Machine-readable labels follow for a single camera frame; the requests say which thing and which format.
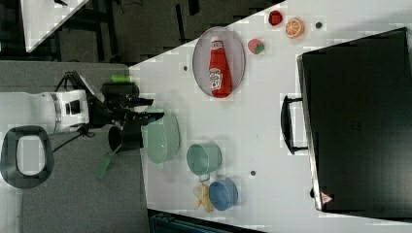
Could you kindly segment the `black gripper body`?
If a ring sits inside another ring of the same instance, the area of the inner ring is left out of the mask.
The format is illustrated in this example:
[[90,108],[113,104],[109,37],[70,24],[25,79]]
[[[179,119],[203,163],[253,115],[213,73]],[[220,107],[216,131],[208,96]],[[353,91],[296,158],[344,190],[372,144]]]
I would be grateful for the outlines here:
[[136,116],[133,108],[142,104],[138,97],[131,94],[115,95],[108,101],[101,101],[97,95],[88,93],[86,101],[89,127],[103,127],[107,124],[125,125]]

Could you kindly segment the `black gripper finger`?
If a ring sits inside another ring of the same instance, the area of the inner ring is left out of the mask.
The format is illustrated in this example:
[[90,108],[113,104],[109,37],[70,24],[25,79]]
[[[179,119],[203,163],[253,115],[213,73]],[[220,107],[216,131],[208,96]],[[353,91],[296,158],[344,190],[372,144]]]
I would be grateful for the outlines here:
[[164,113],[149,113],[149,112],[141,112],[141,113],[134,113],[133,114],[133,121],[137,121],[139,123],[151,123],[156,120],[163,118]]
[[153,99],[146,99],[146,98],[136,98],[131,101],[131,105],[133,107],[138,107],[138,106],[151,106],[153,104],[154,100]]

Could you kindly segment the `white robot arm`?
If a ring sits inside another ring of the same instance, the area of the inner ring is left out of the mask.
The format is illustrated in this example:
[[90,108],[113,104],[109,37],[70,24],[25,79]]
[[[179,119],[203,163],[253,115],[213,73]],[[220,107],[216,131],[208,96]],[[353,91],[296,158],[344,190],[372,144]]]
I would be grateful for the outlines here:
[[149,124],[161,113],[134,112],[149,99],[135,99],[128,107],[102,102],[85,90],[67,92],[3,92],[1,94],[1,183],[31,189],[52,174],[54,152],[51,135],[76,132],[85,136],[91,129],[108,124]]

